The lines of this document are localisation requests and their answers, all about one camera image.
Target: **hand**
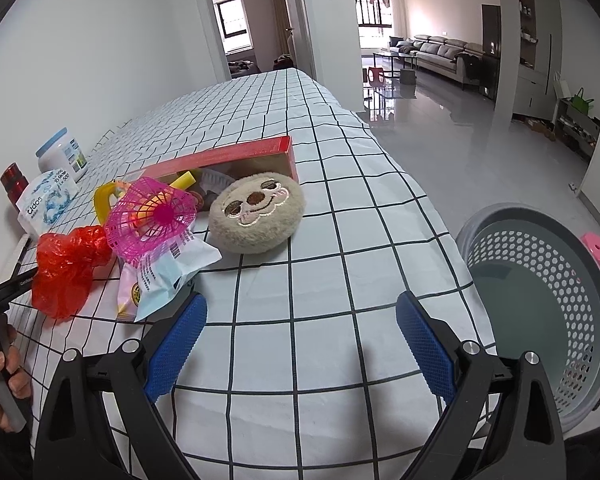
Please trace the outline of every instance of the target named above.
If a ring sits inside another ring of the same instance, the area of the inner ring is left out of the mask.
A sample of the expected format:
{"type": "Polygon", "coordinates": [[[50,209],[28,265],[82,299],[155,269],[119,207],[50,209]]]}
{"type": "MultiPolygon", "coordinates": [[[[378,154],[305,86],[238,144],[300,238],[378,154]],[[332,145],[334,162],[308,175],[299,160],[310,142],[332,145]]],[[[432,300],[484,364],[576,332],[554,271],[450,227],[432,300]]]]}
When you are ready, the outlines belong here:
{"type": "MultiPolygon", "coordinates": [[[[16,329],[13,326],[8,326],[9,343],[13,343],[16,339],[16,329]]],[[[4,353],[0,352],[0,371],[5,367],[4,353]]],[[[6,362],[7,371],[13,374],[9,379],[9,388],[17,399],[26,399],[31,396],[31,381],[27,373],[20,368],[20,352],[15,346],[9,347],[6,362]]],[[[0,428],[4,431],[13,431],[9,425],[9,419],[5,415],[0,406],[0,428]]]]}

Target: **tile floor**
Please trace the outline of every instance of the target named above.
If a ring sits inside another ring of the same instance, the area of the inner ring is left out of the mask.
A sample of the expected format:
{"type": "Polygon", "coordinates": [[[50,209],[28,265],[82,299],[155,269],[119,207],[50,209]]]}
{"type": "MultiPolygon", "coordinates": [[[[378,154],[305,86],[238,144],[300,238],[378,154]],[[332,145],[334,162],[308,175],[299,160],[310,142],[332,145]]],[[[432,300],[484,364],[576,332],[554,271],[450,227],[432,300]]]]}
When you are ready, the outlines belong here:
{"type": "MultiPolygon", "coordinates": [[[[371,65],[373,58],[363,58],[363,66],[371,65]]],[[[569,188],[580,184],[587,163],[561,142],[522,123],[492,126],[492,101],[426,70],[418,71],[415,89],[397,79],[382,89],[365,87],[374,134],[420,183],[453,235],[475,212],[500,202],[533,206],[578,236],[600,234],[569,188]]],[[[573,432],[599,425],[600,408],[573,432]]]]}

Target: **person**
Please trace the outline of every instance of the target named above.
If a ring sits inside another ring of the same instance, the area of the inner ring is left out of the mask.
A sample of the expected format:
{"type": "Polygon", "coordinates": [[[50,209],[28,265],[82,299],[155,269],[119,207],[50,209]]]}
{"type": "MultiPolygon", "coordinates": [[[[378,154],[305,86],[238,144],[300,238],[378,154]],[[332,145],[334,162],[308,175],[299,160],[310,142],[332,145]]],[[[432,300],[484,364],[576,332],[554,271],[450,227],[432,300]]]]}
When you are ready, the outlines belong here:
{"type": "MultiPolygon", "coordinates": [[[[3,368],[12,374],[9,388],[18,399],[31,397],[31,380],[22,368],[20,352],[13,346],[17,332],[8,326],[9,342],[12,344],[7,355],[0,352],[0,372],[3,368]]],[[[30,429],[27,427],[14,433],[9,419],[0,406],[0,480],[29,480],[32,478],[33,460],[30,450],[30,429]]]]}

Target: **silver screw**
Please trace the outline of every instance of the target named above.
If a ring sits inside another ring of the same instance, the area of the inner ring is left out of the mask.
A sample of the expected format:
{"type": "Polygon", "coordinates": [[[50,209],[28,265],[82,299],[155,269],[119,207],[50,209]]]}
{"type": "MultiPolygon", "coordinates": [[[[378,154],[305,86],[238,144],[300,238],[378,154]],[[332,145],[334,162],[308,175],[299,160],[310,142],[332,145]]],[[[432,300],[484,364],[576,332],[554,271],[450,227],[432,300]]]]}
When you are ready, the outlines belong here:
{"type": "Polygon", "coordinates": [[[466,341],[462,345],[462,350],[467,352],[469,355],[476,355],[478,352],[480,352],[480,345],[478,345],[478,343],[475,341],[466,341]]]}
{"type": "Polygon", "coordinates": [[[122,351],[125,354],[132,354],[133,352],[138,350],[139,346],[140,342],[138,341],[138,339],[127,339],[125,342],[122,343],[122,351]]]}
{"type": "Polygon", "coordinates": [[[69,348],[64,354],[62,354],[62,360],[70,363],[78,357],[78,351],[75,348],[69,348]]]}
{"type": "Polygon", "coordinates": [[[540,358],[535,352],[527,352],[525,354],[526,362],[529,364],[537,365],[540,362],[540,358]]]}

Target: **window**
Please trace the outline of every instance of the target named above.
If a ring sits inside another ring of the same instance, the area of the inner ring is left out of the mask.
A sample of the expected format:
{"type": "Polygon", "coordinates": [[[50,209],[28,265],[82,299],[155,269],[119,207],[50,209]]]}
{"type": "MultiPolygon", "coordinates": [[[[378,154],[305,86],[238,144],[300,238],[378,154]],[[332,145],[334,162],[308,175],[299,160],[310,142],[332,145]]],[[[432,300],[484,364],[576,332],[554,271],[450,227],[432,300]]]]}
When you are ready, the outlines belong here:
{"type": "Polygon", "coordinates": [[[251,48],[251,37],[242,0],[214,0],[214,7],[224,52],[230,54],[251,48]]]}
{"type": "Polygon", "coordinates": [[[389,0],[356,0],[361,48],[387,46],[394,32],[394,19],[389,0]]]}

